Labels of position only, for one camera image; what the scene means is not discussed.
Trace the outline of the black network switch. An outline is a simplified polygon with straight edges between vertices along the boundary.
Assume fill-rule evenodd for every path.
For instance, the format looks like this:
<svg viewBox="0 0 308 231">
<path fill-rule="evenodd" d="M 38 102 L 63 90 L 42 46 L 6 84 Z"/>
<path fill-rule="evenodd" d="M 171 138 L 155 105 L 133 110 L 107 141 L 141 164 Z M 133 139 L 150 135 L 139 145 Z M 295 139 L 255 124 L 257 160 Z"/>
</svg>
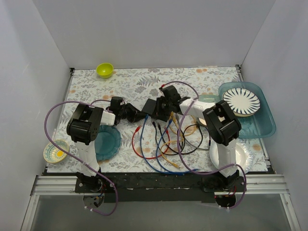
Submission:
<svg viewBox="0 0 308 231">
<path fill-rule="evenodd" d="M 156 109 L 156 100 L 148 99 L 141 111 L 148 114 L 149 116 L 153 116 L 155 109 Z"/>
</svg>

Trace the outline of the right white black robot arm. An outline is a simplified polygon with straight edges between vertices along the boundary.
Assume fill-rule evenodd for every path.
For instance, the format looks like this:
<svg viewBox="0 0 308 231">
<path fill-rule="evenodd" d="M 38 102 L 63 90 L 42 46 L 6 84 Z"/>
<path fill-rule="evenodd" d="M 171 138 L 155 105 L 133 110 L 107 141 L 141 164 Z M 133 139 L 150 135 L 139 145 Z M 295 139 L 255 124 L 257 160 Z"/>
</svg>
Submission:
<svg viewBox="0 0 308 231">
<path fill-rule="evenodd" d="M 205 103 L 198 97 L 181 97 L 176 88 L 167 83 L 160 87 L 163 96 L 148 99 L 149 115 L 159 120 L 167 120 L 170 113 L 180 113 L 183 117 L 190 115 L 203 118 L 213 144 L 217 146 L 218 167 L 213 172 L 198 172 L 190 167 L 194 174 L 207 176 L 207 184 L 214 189 L 229 191 L 235 186 L 239 177 L 236 164 L 235 147 L 242 128 L 234 112 L 224 100 L 217 103 Z"/>
</svg>

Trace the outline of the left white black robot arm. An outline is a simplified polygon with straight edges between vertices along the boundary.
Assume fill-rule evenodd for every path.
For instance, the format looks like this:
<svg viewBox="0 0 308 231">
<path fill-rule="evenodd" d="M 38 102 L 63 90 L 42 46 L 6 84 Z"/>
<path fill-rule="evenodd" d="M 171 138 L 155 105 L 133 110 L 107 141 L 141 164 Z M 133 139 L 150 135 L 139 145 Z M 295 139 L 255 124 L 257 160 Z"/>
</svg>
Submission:
<svg viewBox="0 0 308 231">
<path fill-rule="evenodd" d="M 100 167 L 96 158 L 95 143 L 101 125 L 114 126 L 121 119 L 133 123 L 144 119 L 146 113 L 140 111 L 130 103 L 125 103 L 122 97 L 112 97 L 109 108 L 103 109 L 85 104 L 78 104 L 66 131 L 75 143 L 79 158 L 84 162 L 77 178 L 91 192 L 98 192 L 102 188 L 102 180 L 96 172 Z"/>
</svg>

